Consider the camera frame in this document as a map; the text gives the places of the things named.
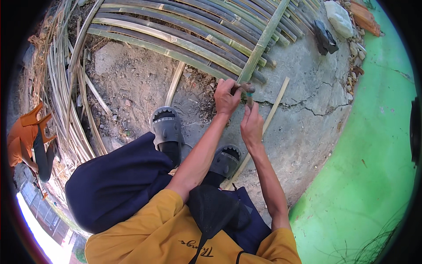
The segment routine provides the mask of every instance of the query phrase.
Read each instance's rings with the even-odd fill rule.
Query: black bag
[[[223,228],[242,230],[251,217],[245,205],[211,185],[200,185],[189,192],[189,211],[202,232],[198,250],[189,262],[194,264],[202,247]]]
[[[337,43],[331,33],[325,29],[324,23],[319,20],[314,20],[313,25],[316,45],[318,51],[322,55],[327,55],[327,52],[333,54],[338,51]]]

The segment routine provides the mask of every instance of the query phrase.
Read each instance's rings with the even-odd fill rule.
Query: hammer
[[[246,93],[247,102],[246,105],[252,110],[254,106],[254,100],[252,99],[252,94],[255,92],[255,87],[250,82],[242,82],[238,84],[237,87],[241,87]]]

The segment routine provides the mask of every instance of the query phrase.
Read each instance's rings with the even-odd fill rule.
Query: green painted wall
[[[333,154],[290,212],[306,264],[369,263],[402,218],[412,192],[409,119],[413,72],[396,29],[373,0],[385,32],[365,35],[366,56],[355,102]]]

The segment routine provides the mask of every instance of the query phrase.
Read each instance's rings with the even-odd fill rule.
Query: orange shirt
[[[14,167],[18,163],[22,162],[20,141],[22,141],[23,145],[28,151],[29,157],[32,157],[31,148],[34,145],[34,140],[37,137],[37,133],[37,125],[22,126],[21,118],[16,120],[7,136],[7,153],[9,158],[9,165],[11,167]]]
[[[188,263],[196,254],[201,231],[176,192],[164,189],[135,215],[91,236],[85,245],[89,264]],[[207,240],[196,264],[234,264],[242,248],[223,230]],[[273,231],[257,254],[242,253],[242,264],[300,264],[289,229]]]

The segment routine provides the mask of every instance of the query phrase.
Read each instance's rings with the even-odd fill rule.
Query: hammer head
[[[254,93],[255,87],[250,82],[242,82],[240,84],[240,87],[246,92],[246,93]]]

